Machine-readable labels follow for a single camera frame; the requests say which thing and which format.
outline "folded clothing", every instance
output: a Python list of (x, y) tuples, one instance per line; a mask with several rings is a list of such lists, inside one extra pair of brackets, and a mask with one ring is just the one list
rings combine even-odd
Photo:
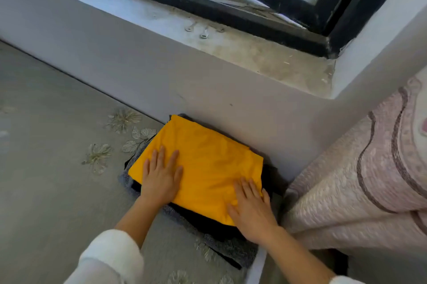
[(132, 179), (143, 184), (143, 164), (161, 145), (166, 149), (166, 162), (172, 152), (179, 150), (177, 165), (182, 165), (184, 172), (173, 202), (183, 208), (234, 226), (226, 208), (227, 203), (237, 205), (234, 180), (253, 179), (261, 192), (261, 156), (219, 132), (178, 115), (172, 115), (129, 169)]
[[(180, 116), (191, 120), (186, 115), (181, 114)], [(135, 155), (125, 163), (125, 170), (119, 176), (120, 182), (134, 196), (140, 194), (141, 184), (132, 179), (128, 172), (151, 141), (152, 139), (142, 144)], [(275, 173), (275, 171), (275, 168), (268, 165), (262, 167), (262, 185), (269, 192), (270, 197), (270, 175)], [(174, 203), (164, 206), (163, 212), (174, 221), (183, 225), (190, 233), (198, 236), (202, 242), (216, 251), (234, 267), (240, 269), (242, 267), (249, 268), (252, 265), (258, 246), (247, 241), (236, 227), (225, 225)]]

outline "person's right hand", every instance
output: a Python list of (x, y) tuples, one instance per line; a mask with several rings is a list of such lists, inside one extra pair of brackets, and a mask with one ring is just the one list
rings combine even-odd
[(234, 182), (238, 206), (227, 205), (228, 214), (243, 236), (255, 244), (267, 244), (271, 233), (278, 227), (271, 211), (270, 197), (262, 190), (262, 197), (251, 179)]

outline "curtain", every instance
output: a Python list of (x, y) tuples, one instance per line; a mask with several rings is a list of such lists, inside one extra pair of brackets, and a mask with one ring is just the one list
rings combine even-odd
[(309, 249), (427, 249), (427, 68), (290, 185), (281, 221)]

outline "person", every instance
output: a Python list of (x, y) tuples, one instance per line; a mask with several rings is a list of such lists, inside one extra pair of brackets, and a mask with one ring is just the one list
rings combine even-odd
[[(143, 274), (141, 247), (162, 206), (173, 201), (179, 191), (183, 167), (176, 167), (175, 151), (164, 164), (165, 149), (154, 150), (143, 165), (144, 186), (141, 196), (114, 229), (96, 237), (82, 253), (79, 264), (65, 284), (137, 284)], [(228, 204), (228, 213), (236, 227), (274, 259), (290, 284), (356, 284), (345, 276), (336, 276), (320, 260), (280, 227), (263, 189), (259, 194), (253, 181), (235, 182), (237, 206)]]

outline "yellow cloth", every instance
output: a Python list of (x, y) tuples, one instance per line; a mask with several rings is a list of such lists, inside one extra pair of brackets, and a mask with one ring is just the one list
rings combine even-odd
[(165, 163), (179, 150), (177, 165), (184, 167), (181, 187), (174, 203), (225, 225), (234, 226), (226, 204), (237, 205), (233, 181), (253, 179), (261, 191), (263, 158), (220, 133), (173, 115), (129, 169), (142, 184), (142, 167), (154, 149), (166, 148)]

